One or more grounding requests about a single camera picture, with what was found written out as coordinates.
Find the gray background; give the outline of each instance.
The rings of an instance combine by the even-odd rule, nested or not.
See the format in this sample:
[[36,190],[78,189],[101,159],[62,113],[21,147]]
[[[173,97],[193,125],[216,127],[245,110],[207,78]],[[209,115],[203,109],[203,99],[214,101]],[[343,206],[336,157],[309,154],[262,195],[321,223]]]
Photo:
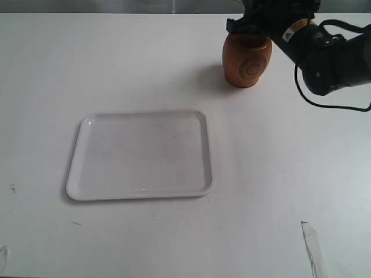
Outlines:
[[[321,12],[371,12],[371,0],[322,0]],[[0,0],[0,12],[242,13],[241,0]]]

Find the white table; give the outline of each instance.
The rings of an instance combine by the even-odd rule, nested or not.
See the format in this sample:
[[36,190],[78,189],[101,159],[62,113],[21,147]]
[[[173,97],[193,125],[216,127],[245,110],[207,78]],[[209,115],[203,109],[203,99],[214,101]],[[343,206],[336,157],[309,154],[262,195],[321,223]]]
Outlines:
[[[329,277],[369,277],[371,114],[306,104],[277,47],[257,86],[228,85],[227,17],[0,14],[4,275],[310,278],[303,220],[317,230]],[[371,22],[371,14],[317,22],[327,18]],[[371,86],[306,92],[321,103],[371,100]],[[216,166],[208,197],[66,196],[84,116],[178,108],[208,118]]]

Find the white tray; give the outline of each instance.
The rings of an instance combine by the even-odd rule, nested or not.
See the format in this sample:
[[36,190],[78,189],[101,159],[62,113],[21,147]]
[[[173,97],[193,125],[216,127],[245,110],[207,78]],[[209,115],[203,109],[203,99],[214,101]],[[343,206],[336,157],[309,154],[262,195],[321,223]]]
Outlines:
[[66,188],[75,200],[114,200],[202,196],[212,186],[205,116],[174,111],[87,116]]

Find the wooden container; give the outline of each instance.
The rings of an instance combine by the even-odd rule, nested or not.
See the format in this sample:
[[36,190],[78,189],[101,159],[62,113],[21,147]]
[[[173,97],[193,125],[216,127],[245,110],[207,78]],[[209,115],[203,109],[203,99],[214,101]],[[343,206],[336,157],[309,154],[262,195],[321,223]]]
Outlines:
[[233,86],[254,86],[272,55],[272,41],[267,36],[231,35],[223,47],[223,67],[226,80]]

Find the plastic tray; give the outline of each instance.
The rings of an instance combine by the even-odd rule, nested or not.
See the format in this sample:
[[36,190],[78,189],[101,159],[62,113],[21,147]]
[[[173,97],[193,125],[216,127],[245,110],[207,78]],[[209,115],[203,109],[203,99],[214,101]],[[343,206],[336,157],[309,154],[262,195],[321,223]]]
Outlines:
[[67,180],[75,200],[192,197],[213,186],[206,118],[195,111],[94,114]]

